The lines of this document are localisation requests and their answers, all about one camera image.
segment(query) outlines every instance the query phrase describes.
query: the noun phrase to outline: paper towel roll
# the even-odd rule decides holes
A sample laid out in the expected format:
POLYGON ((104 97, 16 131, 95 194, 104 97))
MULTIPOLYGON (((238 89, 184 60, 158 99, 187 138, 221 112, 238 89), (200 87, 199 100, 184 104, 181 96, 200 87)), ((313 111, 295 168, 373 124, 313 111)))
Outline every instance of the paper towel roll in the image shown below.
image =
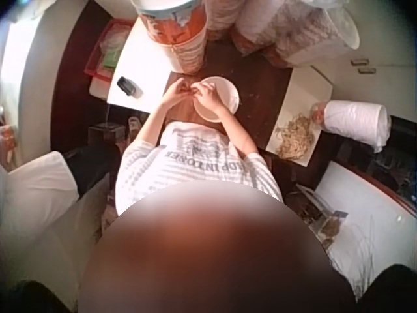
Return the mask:
POLYGON ((390 137, 391 121, 380 104, 330 101, 324 109, 326 131, 371 145, 381 152, 390 137))

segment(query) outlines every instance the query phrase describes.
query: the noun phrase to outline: white counter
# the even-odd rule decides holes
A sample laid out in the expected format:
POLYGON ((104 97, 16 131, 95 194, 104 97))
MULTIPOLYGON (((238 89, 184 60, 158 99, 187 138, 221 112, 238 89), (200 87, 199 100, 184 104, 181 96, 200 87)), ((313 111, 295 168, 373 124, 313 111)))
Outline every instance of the white counter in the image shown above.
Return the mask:
POLYGON ((107 102, 152 112, 164 94, 171 70, 169 59, 149 38, 145 26, 138 18, 117 63, 107 102), (117 86, 121 76, 136 85, 137 93, 134 97, 128 97, 117 86))

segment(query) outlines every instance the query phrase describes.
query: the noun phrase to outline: noodle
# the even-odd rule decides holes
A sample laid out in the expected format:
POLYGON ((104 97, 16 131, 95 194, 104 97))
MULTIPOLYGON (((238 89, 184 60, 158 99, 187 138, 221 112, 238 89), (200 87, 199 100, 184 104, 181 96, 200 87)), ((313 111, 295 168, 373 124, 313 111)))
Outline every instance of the noodle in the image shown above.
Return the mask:
POLYGON ((281 132, 282 135, 282 144, 276 152, 284 160, 302 158, 314 141, 314 135, 310 130, 310 119, 302 114, 290 121, 286 128, 277 128, 276 132, 281 132))

